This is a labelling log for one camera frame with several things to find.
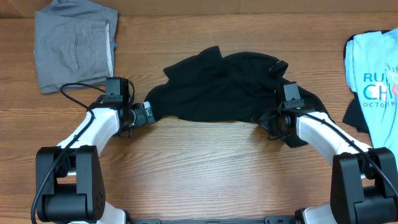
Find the black polo shirt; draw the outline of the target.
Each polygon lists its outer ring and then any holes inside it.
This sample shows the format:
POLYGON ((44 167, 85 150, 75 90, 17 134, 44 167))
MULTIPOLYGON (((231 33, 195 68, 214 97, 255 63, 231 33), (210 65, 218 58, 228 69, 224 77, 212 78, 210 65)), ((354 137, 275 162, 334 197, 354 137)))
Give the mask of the black polo shirt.
POLYGON ((260 123, 269 140, 289 147, 306 142, 275 128, 276 108, 284 98, 288 63, 276 57, 239 52, 223 57, 217 46, 164 68, 167 83, 148 92, 145 100, 154 119, 176 116, 196 122, 260 123))

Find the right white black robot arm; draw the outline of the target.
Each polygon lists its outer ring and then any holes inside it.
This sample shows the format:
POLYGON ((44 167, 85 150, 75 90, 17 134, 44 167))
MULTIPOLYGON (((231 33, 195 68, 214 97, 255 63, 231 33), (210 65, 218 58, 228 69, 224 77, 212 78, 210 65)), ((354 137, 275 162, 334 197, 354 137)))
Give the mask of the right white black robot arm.
POLYGON ((294 215, 266 217, 265 223, 392 223, 397 221, 397 166, 392 151, 356 140, 322 108, 306 99, 296 83, 275 92, 277 105, 252 119, 273 140, 302 141, 332 166, 329 202, 294 215))

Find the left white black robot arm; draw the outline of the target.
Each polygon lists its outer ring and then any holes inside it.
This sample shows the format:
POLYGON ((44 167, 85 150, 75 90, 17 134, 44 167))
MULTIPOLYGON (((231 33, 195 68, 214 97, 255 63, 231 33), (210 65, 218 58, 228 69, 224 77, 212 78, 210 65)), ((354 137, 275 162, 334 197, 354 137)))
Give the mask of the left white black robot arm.
POLYGON ((99 156, 112 137, 131 134, 155 119, 148 101, 134 101, 132 81, 107 78, 101 92, 84 107, 86 117, 69 137, 38 150, 32 223, 133 222, 129 212, 107 202, 99 156))

